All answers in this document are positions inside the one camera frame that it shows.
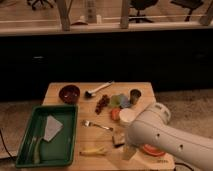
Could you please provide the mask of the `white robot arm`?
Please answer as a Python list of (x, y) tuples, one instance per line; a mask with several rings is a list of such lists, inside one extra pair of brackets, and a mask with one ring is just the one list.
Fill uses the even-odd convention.
[(125, 130), (125, 144), (149, 144), (203, 171), (213, 171), (213, 139), (175, 129), (168, 125), (171, 113), (162, 103), (152, 103)]

